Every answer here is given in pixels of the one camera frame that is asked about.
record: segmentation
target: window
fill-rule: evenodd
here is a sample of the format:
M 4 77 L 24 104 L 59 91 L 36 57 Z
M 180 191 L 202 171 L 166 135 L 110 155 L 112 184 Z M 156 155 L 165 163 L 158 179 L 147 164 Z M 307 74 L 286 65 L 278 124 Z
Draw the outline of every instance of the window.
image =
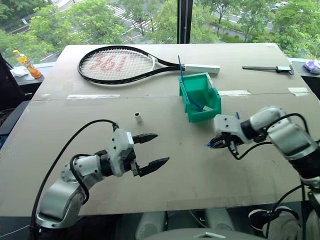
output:
M 292 58 L 320 57 L 318 0 L 193 0 L 190 43 L 276 43 Z
M 175 44 L 177 0 L 0 1 L 0 52 L 55 62 L 66 45 Z

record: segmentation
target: car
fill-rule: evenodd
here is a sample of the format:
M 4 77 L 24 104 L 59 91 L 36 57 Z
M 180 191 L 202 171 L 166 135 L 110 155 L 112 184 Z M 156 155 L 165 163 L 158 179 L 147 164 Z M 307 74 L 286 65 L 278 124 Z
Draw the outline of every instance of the car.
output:
M 287 5 L 287 4 L 288 4 L 288 2 L 282 1 L 282 2 L 276 3 L 274 6 L 276 8 L 279 8 L 279 7 L 283 7 L 283 6 Z

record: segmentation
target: plastic bottle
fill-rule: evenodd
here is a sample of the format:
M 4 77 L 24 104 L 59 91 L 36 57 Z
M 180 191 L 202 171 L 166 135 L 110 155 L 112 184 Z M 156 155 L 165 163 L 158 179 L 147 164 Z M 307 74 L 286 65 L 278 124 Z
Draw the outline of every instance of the plastic bottle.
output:
M 41 72 L 34 67 L 34 65 L 31 63 L 31 61 L 27 58 L 26 55 L 20 53 L 18 50 L 14 50 L 13 54 L 15 55 L 17 61 L 22 64 L 23 66 L 26 67 L 26 69 L 29 70 L 30 74 L 32 77 L 40 78 L 41 77 Z

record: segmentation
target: tennis racket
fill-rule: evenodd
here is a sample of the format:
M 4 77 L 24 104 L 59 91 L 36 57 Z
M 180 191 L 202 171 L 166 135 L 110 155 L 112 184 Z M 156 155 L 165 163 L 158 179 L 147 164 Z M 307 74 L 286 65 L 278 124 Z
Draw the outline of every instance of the tennis racket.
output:
M 79 74 L 96 84 L 127 84 L 155 74 L 179 71 L 179 64 L 161 60 L 132 46 L 105 46 L 87 53 L 78 64 Z M 182 64 L 187 72 L 219 73 L 220 66 Z

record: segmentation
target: purple cloth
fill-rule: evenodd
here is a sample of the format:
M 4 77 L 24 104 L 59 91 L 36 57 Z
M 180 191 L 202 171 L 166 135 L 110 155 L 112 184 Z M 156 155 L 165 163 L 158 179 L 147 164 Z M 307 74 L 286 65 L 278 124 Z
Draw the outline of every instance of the purple cloth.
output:
M 317 59 L 310 60 L 303 65 L 311 74 L 320 74 L 320 65 Z

